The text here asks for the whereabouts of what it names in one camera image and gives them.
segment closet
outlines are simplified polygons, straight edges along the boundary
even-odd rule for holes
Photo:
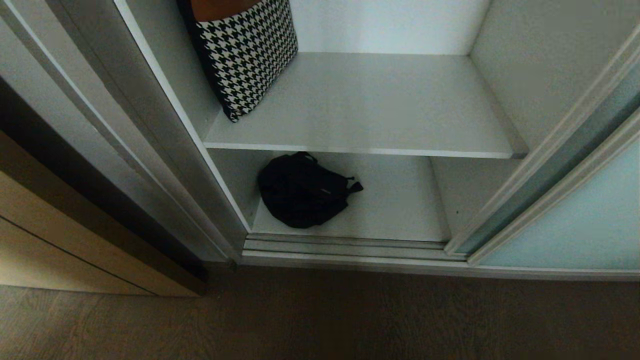
[[[300,51],[234,124],[175,0],[114,1],[246,228],[245,256],[463,261],[640,50],[636,0],[291,0]],[[258,171],[296,151],[365,188],[322,226],[287,227],[260,199]]]

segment backpack strap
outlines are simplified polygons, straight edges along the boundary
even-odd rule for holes
[[[356,192],[361,192],[362,190],[364,190],[364,188],[362,187],[360,182],[357,182],[357,183],[351,185],[351,188],[349,188],[347,190],[347,193],[352,194],[352,193],[356,193]]]

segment houndstooth bag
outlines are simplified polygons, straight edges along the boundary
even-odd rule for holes
[[[209,84],[227,117],[237,122],[298,52],[289,0],[262,0],[207,22],[195,20],[189,0],[178,4]]]

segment cabinet door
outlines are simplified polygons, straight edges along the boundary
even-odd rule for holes
[[[0,218],[0,284],[92,293],[153,295]]]
[[[70,263],[77,263],[73,269],[80,269],[79,264],[84,263],[111,274],[114,279],[133,284],[146,294],[192,297],[204,292],[202,281],[93,205],[1,131],[0,154],[0,218],[32,236],[18,235],[15,231],[11,236],[5,236],[3,246],[7,247],[7,252],[0,258],[0,271],[4,272],[0,279],[7,279],[5,284],[14,284],[10,278],[20,278],[22,270],[31,274],[27,278],[32,279],[34,272],[44,271],[46,265],[50,275],[60,271],[70,278],[62,279],[62,275],[44,277],[33,286],[73,290],[69,287],[76,284],[73,280],[75,272],[60,268],[67,263],[41,258],[53,249],[34,251],[28,258],[29,247],[15,243],[16,239],[22,242],[40,239],[76,259],[70,260]],[[30,270],[29,264],[39,265]],[[48,283],[44,279],[57,280]],[[98,292],[122,293],[114,289],[112,286],[94,288]],[[82,286],[77,290],[88,291]]]
[[[640,124],[640,113],[636,118]],[[602,160],[590,163],[599,167]],[[576,171],[582,168],[589,169],[581,164]],[[470,262],[486,266],[606,270],[603,274],[627,270],[638,276],[639,184],[640,141],[635,140],[597,172],[574,172],[563,179],[519,220],[474,254]],[[571,191],[568,195],[565,188]]]

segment closet side panel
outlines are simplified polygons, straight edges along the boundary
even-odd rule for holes
[[[114,2],[176,112],[186,115],[202,138],[221,106],[205,78],[175,0]],[[127,16],[133,17],[137,28]]]
[[[451,234],[456,236],[518,166],[518,160],[431,158]]]
[[[639,22],[637,0],[493,0],[471,57],[533,150]]]
[[[258,173],[274,158],[273,151],[208,150],[246,221],[253,226],[260,204]]]

